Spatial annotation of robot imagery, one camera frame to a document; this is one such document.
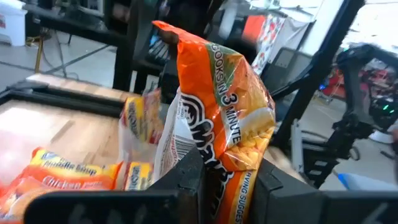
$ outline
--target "wooden table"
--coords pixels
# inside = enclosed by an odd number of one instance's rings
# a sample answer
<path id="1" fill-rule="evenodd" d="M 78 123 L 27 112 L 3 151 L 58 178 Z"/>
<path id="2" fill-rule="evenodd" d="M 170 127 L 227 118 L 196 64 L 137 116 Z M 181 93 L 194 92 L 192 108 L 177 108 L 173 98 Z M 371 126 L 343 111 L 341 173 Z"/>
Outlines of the wooden table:
<path id="1" fill-rule="evenodd" d="M 27 79 L 121 101 L 137 96 L 53 75 L 37 74 Z M 3 184 L 8 184 L 22 171 L 30 161 L 32 150 L 38 146 L 72 162 L 115 163 L 120 159 L 118 119 L 26 101 L 11 100 L 0 105 L 0 181 Z M 302 180 L 277 148 L 270 147 L 264 157 Z"/>

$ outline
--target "orange plastic bag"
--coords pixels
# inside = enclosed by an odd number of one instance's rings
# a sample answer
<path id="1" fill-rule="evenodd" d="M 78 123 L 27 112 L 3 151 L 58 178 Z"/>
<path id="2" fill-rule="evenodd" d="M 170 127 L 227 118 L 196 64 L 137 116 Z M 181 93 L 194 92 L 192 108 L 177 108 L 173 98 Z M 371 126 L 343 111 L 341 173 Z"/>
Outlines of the orange plastic bag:
<path id="1" fill-rule="evenodd" d="M 36 197 L 56 190 L 112 190 L 121 163 L 108 166 L 74 164 L 37 148 L 30 164 L 0 196 L 0 223 L 21 221 Z"/>
<path id="2" fill-rule="evenodd" d="M 274 102 L 245 58 L 161 21 L 178 35 L 181 101 L 207 167 L 219 171 L 216 223 L 244 223 L 258 167 L 275 126 Z"/>

